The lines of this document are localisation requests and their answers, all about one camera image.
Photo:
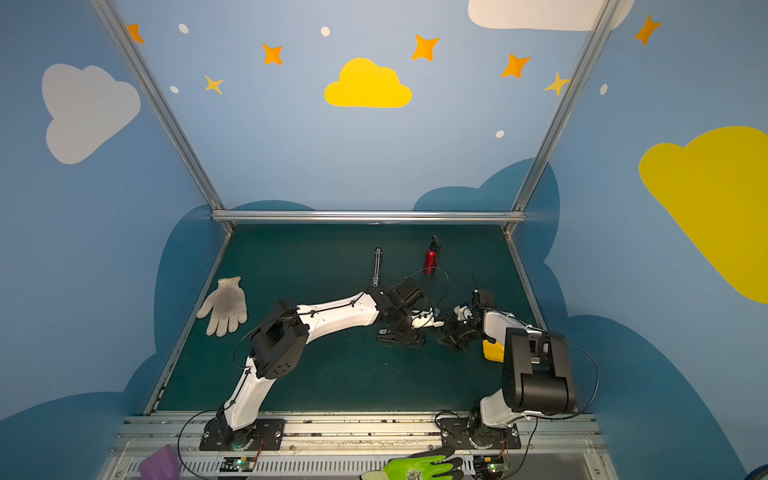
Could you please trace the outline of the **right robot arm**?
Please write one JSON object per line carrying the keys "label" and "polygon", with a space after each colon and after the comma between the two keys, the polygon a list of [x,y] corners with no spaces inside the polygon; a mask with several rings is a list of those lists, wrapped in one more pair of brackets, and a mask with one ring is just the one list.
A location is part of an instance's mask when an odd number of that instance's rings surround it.
{"label": "right robot arm", "polygon": [[520,418],[560,419],[576,413],[566,338],[496,309],[491,291],[474,290],[470,304],[455,307],[441,332],[441,345],[462,352],[478,340],[484,358],[502,365],[500,389],[474,408],[477,426],[502,429]]}

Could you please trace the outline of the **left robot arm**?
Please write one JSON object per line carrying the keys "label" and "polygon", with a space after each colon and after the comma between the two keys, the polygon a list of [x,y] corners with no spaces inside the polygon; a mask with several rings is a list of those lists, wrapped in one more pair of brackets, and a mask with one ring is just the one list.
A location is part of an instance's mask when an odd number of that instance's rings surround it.
{"label": "left robot arm", "polygon": [[421,330],[433,327],[433,308],[418,310],[425,294],[410,278],[389,289],[369,287],[340,300],[296,305],[281,301],[250,336],[250,349],[231,396],[215,417],[215,426],[228,436],[253,425],[275,381],[292,372],[306,346],[343,330],[387,326],[386,342],[421,346]]}

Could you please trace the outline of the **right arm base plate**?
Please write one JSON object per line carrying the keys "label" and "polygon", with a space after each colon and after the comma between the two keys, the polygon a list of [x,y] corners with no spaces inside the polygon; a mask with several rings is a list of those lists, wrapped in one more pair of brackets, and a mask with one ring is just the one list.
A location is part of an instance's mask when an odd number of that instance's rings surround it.
{"label": "right arm base plate", "polygon": [[516,427],[493,428],[468,417],[439,417],[435,425],[443,446],[456,450],[518,450],[520,435]]}

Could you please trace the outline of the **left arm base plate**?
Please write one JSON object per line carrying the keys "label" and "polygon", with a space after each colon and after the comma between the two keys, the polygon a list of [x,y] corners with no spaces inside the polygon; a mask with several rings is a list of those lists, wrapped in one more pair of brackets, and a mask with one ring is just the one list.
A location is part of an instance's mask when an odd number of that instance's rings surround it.
{"label": "left arm base plate", "polygon": [[284,419],[257,419],[253,424],[232,430],[223,417],[207,422],[199,444],[201,451],[277,451],[286,422]]}

